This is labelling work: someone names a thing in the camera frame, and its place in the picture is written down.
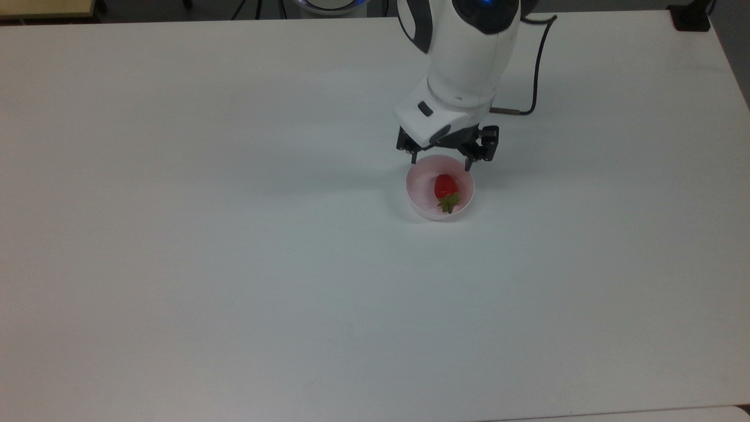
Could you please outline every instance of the blue light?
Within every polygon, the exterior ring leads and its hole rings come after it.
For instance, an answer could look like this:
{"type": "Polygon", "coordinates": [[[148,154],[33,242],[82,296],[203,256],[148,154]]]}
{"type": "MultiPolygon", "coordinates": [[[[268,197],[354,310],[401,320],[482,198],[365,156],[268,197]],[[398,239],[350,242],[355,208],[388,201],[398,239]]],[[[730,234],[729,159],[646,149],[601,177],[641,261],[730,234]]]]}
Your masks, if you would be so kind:
{"type": "Polygon", "coordinates": [[[495,0],[475,0],[475,3],[482,9],[491,9],[495,7],[495,0]]]}

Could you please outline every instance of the floor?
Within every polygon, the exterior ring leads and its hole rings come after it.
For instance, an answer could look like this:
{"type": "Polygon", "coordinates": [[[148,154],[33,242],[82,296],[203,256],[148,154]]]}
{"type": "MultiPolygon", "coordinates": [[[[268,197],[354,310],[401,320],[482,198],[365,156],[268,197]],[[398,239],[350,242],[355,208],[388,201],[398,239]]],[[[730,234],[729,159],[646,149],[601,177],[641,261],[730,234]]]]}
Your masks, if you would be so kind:
{"type": "MultiPolygon", "coordinates": [[[[186,9],[182,0],[105,0],[106,14],[98,14],[102,23],[166,22],[189,20],[229,20],[237,13],[238,20],[255,18],[258,1],[262,2],[260,19],[280,19],[278,1],[285,2],[287,17],[298,19],[294,0],[193,0],[186,9]]],[[[396,16],[396,0],[370,0],[369,17],[396,16]]],[[[627,11],[663,10],[668,5],[684,5],[688,0],[540,0],[535,11],[627,11]]],[[[750,1],[717,0],[711,15],[712,24],[732,66],[745,102],[750,104],[750,1]]]]}

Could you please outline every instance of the pink bowl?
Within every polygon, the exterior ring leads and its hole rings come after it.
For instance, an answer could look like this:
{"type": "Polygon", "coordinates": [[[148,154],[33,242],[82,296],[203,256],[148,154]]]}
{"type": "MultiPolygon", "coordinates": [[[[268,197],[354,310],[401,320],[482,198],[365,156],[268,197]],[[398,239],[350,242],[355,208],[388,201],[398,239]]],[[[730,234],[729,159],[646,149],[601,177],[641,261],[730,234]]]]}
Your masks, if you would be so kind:
{"type": "Polygon", "coordinates": [[[447,155],[429,155],[420,158],[406,175],[406,192],[414,210],[430,220],[454,219],[466,209],[474,196],[474,179],[471,173],[464,171],[464,163],[447,155]],[[440,174],[448,174],[458,185],[461,201],[452,214],[444,213],[438,207],[435,197],[435,179],[440,174]]]}

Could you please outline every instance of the strawberry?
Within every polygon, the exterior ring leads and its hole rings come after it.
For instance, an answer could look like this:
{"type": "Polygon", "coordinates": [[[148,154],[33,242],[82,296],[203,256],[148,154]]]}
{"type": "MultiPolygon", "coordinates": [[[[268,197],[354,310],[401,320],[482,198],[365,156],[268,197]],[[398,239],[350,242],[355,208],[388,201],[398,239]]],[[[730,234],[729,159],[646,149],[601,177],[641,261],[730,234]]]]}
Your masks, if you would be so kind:
{"type": "Polygon", "coordinates": [[[439,201],[438,206],[448,214],[452,214],[453,207],[461,201],[458,185],[448,174],[441,174],[435,179],[435,197],[439,201]]]}

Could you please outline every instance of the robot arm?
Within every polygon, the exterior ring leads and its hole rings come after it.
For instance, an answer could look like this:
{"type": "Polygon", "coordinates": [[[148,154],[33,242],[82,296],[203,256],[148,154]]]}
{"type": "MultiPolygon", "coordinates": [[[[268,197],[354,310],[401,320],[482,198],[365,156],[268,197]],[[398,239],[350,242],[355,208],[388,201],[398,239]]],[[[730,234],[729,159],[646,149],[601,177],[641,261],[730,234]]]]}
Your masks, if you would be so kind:
{"type": "Polygon", "coordinates": [[[490,161],[497,127],[479,130],[515,45],[521,16],[536,0],[398,0],[406,36],[430,56],[430,68],[396,106],[398,149],[458,149],[466,169],[490,161]],[[481,145],[476,140],[481,138],[481,145]]]}

